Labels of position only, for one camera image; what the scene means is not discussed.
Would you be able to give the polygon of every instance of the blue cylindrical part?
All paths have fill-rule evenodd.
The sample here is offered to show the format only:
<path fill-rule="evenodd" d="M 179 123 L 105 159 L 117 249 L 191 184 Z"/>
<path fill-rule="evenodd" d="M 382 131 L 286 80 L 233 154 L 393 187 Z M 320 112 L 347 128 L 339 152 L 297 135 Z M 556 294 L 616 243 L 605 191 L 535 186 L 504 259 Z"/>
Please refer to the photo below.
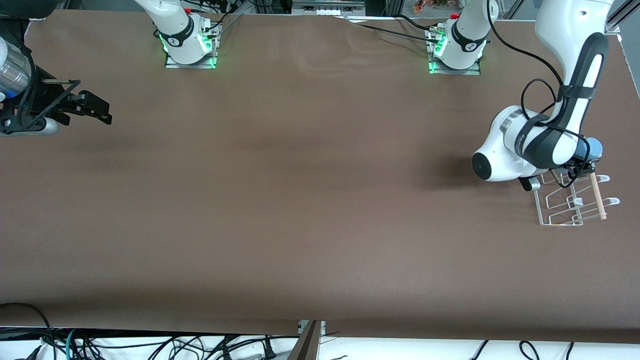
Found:
<path fill-rule="evenodd" d="M 596 138 L 587 138 L 589 142 L 589 158 L 588 161 L 602 157 L 602 143 Z M 587 153 L 587 145 L 583 141 L 578 141 L 578 147 L 575 150 L 576 157 L 584 159 Z"/>

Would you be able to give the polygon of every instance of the white wire rack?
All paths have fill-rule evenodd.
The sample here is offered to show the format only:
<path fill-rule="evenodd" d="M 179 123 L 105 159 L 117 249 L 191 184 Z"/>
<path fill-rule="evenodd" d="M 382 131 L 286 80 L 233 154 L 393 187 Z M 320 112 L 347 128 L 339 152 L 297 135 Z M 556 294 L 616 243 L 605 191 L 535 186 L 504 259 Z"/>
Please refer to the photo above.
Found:
<path fill-rule="evenodd" d="M 556 179 L 562 185 L 568 185 L 570 179 L 566 172 L 552 170 L 545 174 L 539 176 L 541 186 L 539 190 L 534 191 L 540 225 L 581 226 L 589 219 L 605 219 L 604 208 L 620 203 L 619 198 L 608 197 L 602 199 L 602 206 L 598 206 L 598 199 L 601 198 L 600 189 L 599 186 L 592 185 L 589 176 L 577 179 L 568 188 L 561 188 L 558 187 Z M 596 185 L 610 180 L 608 175 L 595 176 Z"/>

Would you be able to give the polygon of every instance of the brown table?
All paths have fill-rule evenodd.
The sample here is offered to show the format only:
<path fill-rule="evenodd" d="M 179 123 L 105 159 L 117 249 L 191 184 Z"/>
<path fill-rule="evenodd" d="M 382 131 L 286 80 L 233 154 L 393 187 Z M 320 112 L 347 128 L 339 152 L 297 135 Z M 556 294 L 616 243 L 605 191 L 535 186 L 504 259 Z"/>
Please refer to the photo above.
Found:
<path fill-rule="evenodd" d="M 431 75 L 417 40 L 244 16 L 217 69 L 178 70 L 153 29 L 89 11 L 30 28 L 36 63 L 82 79 L 113 125 L 1 139 L 3 302 L 64 327 L 291 333 L 322 318 L 345 336 L 640 340 L 640 101 L 615 37 L 584 133 L 622 205 L 551 229 L 516 181 L 470 166 L 493 116 L 552 79 L 497 41 L 481 76 Z M 552 58 L 533 24 L 498 29 Z M 549 100 L 541 86 L 527 104 Z"/>

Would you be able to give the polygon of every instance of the silver metal cylinder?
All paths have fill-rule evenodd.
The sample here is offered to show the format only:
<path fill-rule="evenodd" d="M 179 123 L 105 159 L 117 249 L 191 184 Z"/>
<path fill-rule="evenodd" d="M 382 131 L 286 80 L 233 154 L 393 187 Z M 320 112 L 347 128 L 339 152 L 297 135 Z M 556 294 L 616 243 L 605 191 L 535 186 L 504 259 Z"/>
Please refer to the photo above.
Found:
<path fill-rule="evenodd" d="M 3 53 L 4 49 L 6 59 L 0 65 L 0 92 L 6 97 L 14 97 L 29 86 L 31 65 L 17 47 L 0 38 L 0 53 Z"/>

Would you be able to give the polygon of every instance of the velcro strap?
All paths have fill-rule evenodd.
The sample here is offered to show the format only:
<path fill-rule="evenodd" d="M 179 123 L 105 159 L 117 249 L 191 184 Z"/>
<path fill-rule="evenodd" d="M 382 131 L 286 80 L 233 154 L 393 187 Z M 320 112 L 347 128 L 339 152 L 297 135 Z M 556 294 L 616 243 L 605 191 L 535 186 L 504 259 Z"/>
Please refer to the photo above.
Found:
<path fill-rule="evenodd" d="M 583 86 L 563 85 L 560 86 L 560 97 L 576 97 L 578 99 L 592 99 L 596 88 L 585 88 Z"/>

